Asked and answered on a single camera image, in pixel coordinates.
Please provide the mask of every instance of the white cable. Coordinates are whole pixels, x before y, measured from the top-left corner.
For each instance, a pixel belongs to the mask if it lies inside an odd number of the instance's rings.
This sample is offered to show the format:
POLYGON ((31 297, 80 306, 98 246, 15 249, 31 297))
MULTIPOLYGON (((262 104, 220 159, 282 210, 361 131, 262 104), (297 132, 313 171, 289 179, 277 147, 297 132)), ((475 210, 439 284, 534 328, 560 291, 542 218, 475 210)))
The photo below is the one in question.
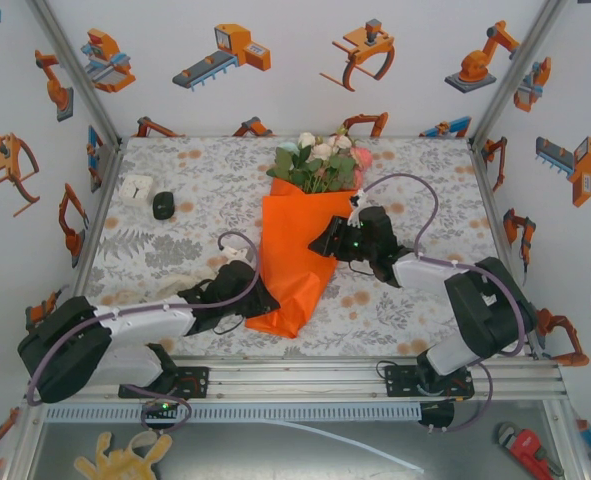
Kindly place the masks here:
POLYGON ((418 467, 417 465, 413 465, 412 463, 406 462, 400 458, 394 457, 389 455, 388 453, 382 452, 377 448, 371 447, 370 445, 366 445, 365 443, 358 442, 356 440, 351 440, 350 438, 342 437, 340 435, 335 435, 334 433, 326 432, 324 430, 319 430, 317 428, 309 427, 306 425, 300 425, 299 423, 291 423, 291 422, 282 422, 280 420, 260 420, 260 423, 268 423, 270 425, 278 425, 280 427, 288 427, 288 428, 296 428, 298 430, 304 430, 306 432, 315 433, 317 435, 321 435, 323 437, 332 438, 333 440, 337 440, 338 442, 347 443, 349 445, 353 445, 354 447, 361 448, 368 452, 374 453, 375 455, 379 455, 386 460, 390 460, 391 462, 395 462, 402 467, 409 468, 411 470, 415 470, 420 474, 424 474, 424 469, 418 467))

